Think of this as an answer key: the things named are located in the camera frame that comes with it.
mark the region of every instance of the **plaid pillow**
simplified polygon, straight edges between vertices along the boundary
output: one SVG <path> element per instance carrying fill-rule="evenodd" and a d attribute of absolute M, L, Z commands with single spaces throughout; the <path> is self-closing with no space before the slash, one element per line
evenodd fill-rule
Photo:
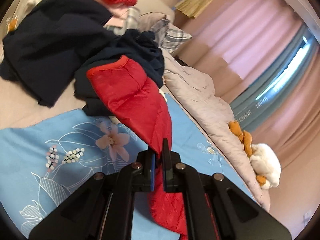
<path fill-rule="evenodd" d="M 122 27 L 115 27 L 106 25 L 105 28 L 109 31 L 113 31 L 115 35 L 123 35 L 127 29 L 135 29 L 138 30 L 139 28 L 139 17 L 140 17 L 140 10 L 135 7 L 130 7 L 128 10 L 128 17 L 124 21 Z"/>
<path fill-rule="evenodd" d="M 155 33 L 155 42 L 160 48 L 173 53 L 180 45 L 190 40 L 192 36 L 174 26 L 168 19 L 161 19 L 151 27 Z"/>

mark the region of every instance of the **blue curtain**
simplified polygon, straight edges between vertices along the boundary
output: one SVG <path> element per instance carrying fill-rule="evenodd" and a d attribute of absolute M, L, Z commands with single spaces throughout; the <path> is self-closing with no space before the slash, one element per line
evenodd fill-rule
<path fill-rule="evenodd" d="M 243 130 L 254 131 L 279 108 L 300 81 L 317 46 L 303 25 L 271 66 L 230 104 Z"/>

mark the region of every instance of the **brown curtain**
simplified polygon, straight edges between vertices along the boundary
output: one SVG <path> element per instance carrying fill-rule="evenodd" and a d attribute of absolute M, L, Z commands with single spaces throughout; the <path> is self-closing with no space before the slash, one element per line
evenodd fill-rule
<path fill-rule="evenodd" d="M 216 96 L 230 103 L 280 55 L 301 24 L 283 0 L 213 0 L 183 26 L 193 39 L 178 56 L 209 74 Z"/>
<path fill-rule="evenodd" d="M 266 143 L 288 166 L 320 132 L 320 53 L 315 54 L 297 87 L 253 133 L 253 143 Z"/>

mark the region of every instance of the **electrical outlet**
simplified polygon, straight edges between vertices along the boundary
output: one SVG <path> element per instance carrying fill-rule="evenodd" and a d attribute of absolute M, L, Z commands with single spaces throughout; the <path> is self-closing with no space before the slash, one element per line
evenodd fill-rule
<path fill-rule="evenodd" d="M 303 215 L 303 226 L 304 227 L 306 227 L 306 225 L 310 221 L 311 217 L 312 217 L 312 211 L 311 210 L 309 210 L 307 213 L 305 213 Z"/>

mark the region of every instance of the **pile of clothes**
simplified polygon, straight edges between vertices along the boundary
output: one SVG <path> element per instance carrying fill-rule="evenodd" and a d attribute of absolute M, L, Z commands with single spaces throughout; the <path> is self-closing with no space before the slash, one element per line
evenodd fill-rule
<path fill-rule="evenodd" d="M 163 138 L 172 140 L 167 104 L 159 93 L 164 58 L 147 31 L 128 29 L 117 36 L 104 25 L 110 8 L 137 0 L 42 0 L 3 39 L 0 76 L 19 81 L 38 103 L 52 107 L 75 78 L 75 96 L 92 116 L 116 116 L 160 158 Z M 187 238 L 181 194 L 163 191 L 156 171 L 150 212 L 161 226 Z"/>

